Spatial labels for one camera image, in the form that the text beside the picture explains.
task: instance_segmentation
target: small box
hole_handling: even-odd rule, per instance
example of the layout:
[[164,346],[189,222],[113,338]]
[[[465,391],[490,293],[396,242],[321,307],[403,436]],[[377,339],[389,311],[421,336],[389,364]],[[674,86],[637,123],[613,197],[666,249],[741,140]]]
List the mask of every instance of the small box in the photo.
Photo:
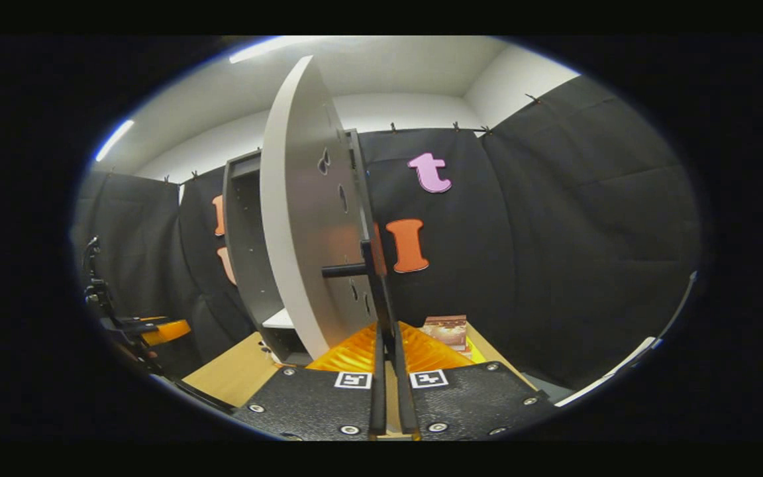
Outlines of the small box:
[[427,317],[426,323],[423,323],[420,330],[464,356],[470,357],[472,355],[467,343],[466,315]]

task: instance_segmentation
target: wooden table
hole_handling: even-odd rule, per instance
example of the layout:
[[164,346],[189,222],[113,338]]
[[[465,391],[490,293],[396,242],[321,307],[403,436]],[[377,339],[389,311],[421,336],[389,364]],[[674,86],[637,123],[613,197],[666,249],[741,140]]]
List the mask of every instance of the wooden table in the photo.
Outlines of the wooden table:
[[[502,362],[524,383],[532,387],[533,390],[538,390],[493,345],[488,343],[487,339],[484,339],[481,333],[473,328],[472,324],[467,325],[467,336],[486,360]],[[201,390],[201,392],[214,396],[214,398],[242,407],[281,368],[281,365],[273,362],[272,357],[266,351],[261,350],[262,346],[258,344],[260,341],[260,333],[252,333],[248,338],[231,347],[230,350],[192,372],[184,378],[184,382]],[[393,366],[390,362],[385,363],[385,382],[387,383],[385,387],[387,388],[388,431],[386,437],[403,437],[399,428],[396,375],[393,373]]]

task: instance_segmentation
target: orange part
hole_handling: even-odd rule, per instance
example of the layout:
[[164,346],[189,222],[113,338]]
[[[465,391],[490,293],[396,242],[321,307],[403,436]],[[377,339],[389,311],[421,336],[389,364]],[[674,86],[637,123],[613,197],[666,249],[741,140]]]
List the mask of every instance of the orange part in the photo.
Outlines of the orange part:
[[143,333],[140,337],[146,341],[146,344],[154,346],[181,338],[188,333],[190,333],[190,325],[187,324],[187,320],[179,320],[177,322],[160,324],[157,330]]
[[216,196],[211,203],[214,203],[214,207],[217,209],[217,229],[214,230],[214,234],[218,237],[221,237],[225,235],[225,218],[223,215],[222,194]]
[[376,324],[361,329],[315,359],[306,369],[335,372],[373,372],[376,364]]
[[399,322],[399,330],[402,332],[407,372],[461,368],[476,364],[441,341],[426,335],[419,328]]
[[422,227],[423,221],[418,219],[392,221],[385,226],[388,232],[393,233],[396,242],[397,262],[393,266],[394,271],[408,274],[429,266],[429,260],[423,257],[420,249],[419,230]]
[[[476,364],[458,351],[432,338],[420,329],[399,322],[405,350],[407,372],[460,368]],[[333,372],[373,372],[375,370],[376,324],[361,329],[331,348],[306,369]]]
[[237,281],[234,278],[234,269],[231,268],[231,260],[228,258],[228,247],[220,247],[217,249],[217,254],[220,256],[220,260],[223,262],[223,270],[225,270],[225,277],[232,285],[237,286]]

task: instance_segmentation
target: black fabric backdrop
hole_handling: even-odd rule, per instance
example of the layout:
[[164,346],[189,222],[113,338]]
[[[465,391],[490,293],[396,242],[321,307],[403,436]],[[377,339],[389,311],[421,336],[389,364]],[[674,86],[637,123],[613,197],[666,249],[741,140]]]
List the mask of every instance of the black fabric backdrop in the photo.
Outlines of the black fabric backdrop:
[[678,158],[625,102],[582,76],[541,101],[481,137],[517,264],[517,319],[493,344],[579,389],[666,326],[699,265],[699,217]]
[[[511,228],[496,175],[472,132],[421,129],[358,135],[366,163],[373,220],[378,223],[393,308],[399,320],[422,326],[426,317],[466,315],[488,339],[490,323],[512,320],[514,260]],[[424,190],[408,161],[430,152],[444,160],[443,193]],[[397,274],[391,221],[418,219],[428,268]]]
[[205,362],[242,341],[255,331],[237,288],[225,274],[217,251],[225,247],[218,237],[213,200],[222,195],[225,167],[184,183],[179,208],[181,247],[190,275],[201,295],[193,304],[193,336]]

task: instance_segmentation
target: ceiling light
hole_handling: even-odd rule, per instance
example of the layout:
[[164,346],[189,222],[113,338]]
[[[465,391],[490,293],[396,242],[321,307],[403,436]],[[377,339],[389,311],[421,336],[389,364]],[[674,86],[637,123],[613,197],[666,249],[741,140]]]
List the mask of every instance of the ceiling light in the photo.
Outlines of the ceiling light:
[[122,123],[122,126],[118,127],[117,130],[114,131],[114,134],[111,134],[110,138],[108,139],[108,142],[105,143],[104,146],[102,146],[102,149],[100,149],[99,154],[96,154],[96,161],[100,161],[108,155],[108,151],[111,150],[112,147],[114,147],[114,144],[116,144],[117,141],[119,141],[120,138],[122,138],[123,134],[125,134],[132,126],[134,126],[134,121],[127,120],[124,123]]
[[327,38],[330,35],[326,36],[276,36],[273,39],[264,40],[261,43],[258,43],[257,45],[249,46],[249,48],[242,49],[239,52],[236,52],[236,54],[231,55],[228,60],[230,63],[237,63],[239,61],[243,60],[249,60],[249,58],[254,58],[263,54],[267,54],[268,52],[278,50],[279,48],[284,48],[284,46],[290,46],[295,45],[297,43],[303,43],[303,42],[309,42],[310,40],[317,40],[319,38]]

